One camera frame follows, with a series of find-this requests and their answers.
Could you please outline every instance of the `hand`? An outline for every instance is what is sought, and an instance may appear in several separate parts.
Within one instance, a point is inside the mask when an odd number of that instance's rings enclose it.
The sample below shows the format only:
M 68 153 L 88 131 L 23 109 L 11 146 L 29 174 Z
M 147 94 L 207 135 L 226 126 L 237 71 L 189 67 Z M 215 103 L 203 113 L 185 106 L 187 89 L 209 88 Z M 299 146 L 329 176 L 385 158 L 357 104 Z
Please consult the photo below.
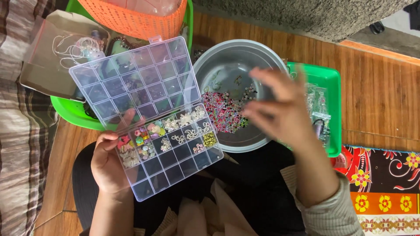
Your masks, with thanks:
M 134 115 L 134 110 L 129 110 L 125 113 L 123 119 L 130 123 Z M 95 178 L 99 190 L 103 193 L 116 194 L 122 190 L 129 191 L 130 184 L 115 151 L 118 141 L 118 134 L 113 131 L 101 133 L 96 141 L 90 166 L 93 178 Z
M 242 114 L 267 135 L 281 139 L 296 149 L 308 139 L 316 139 L 305 102 L 306 75 L 290 79 L 287 71 L 254 68 L 249 76 L 273 91 L 276 101 L 252 101 Z

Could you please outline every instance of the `orange plastic basket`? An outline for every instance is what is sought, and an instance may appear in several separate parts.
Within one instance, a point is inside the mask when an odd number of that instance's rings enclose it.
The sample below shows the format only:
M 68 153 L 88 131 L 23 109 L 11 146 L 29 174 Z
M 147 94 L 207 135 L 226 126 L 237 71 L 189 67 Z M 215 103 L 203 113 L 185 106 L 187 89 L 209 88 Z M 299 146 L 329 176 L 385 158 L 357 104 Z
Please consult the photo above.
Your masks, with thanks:
M 86 11 L 102 25 L 121 34 L 147 40 L 160 35 L 163 40 L 179 34 L 187 0 L 169 16 L 151 16 L 127 10 L 101 0 L 78 0 Z

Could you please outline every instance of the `clear plastic organizer box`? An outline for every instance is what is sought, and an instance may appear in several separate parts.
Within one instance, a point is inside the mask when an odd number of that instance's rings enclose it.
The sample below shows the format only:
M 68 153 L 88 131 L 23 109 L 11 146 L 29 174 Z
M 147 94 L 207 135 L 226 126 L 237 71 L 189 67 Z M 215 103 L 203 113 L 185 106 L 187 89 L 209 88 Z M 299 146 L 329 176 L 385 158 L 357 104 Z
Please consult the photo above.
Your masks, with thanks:
M 115 148 L 137 201 L 223 158 L 183 37 L 69 69 Z

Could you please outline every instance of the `beige sweater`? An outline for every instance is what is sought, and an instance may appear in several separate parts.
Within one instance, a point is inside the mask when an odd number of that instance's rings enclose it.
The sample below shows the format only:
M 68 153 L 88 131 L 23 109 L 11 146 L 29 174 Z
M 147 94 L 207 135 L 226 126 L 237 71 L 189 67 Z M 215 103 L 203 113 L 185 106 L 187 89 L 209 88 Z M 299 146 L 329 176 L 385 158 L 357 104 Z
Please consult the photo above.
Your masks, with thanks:
M 349 181 L 337 172 L 340 188 L 330 199 L 305 208 L 296 199 L 295 166 L 282 169 L 281 174 L 302 212 L 306 232 L 311 236 L 361 236 L 364 235 L 350 199 Z M 224 183 L 215 180 L 209 198 L 201 203 L 183 199 L 179 215 L 168 208 L 165 218 L 153 236 L 256 236 L 235 203 L 223 190 Z M 134 229 L 135 236 L 144 236 L 144 229 Z

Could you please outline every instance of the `cardboard box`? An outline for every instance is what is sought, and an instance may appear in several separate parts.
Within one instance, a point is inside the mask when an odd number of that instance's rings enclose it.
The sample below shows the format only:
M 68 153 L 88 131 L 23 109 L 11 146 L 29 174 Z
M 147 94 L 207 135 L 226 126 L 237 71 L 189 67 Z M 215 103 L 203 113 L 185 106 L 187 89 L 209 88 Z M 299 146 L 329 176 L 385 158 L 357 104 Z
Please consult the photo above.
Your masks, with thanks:
M 61 37 L 69 34 L 91 37 L 93 30 L 99 31 L 104 39 L 104 46 L 107 47 L 110 41 L 108 31 L 84 16 L 56 10 L 45 20 L 42 19 L 38 29 L 34 29 L 37 33 L 33 35 L 36 36 L 25 55 L 20 83 L 46 95 L 84 101 L 68 69 L 60 64 L 60 57 L 63 56 L 55 55 L 52 45 L 53 42 L 57 45 Z M 70 60 L 65 61 L 67 67 L 75 66 L 70 62 Z

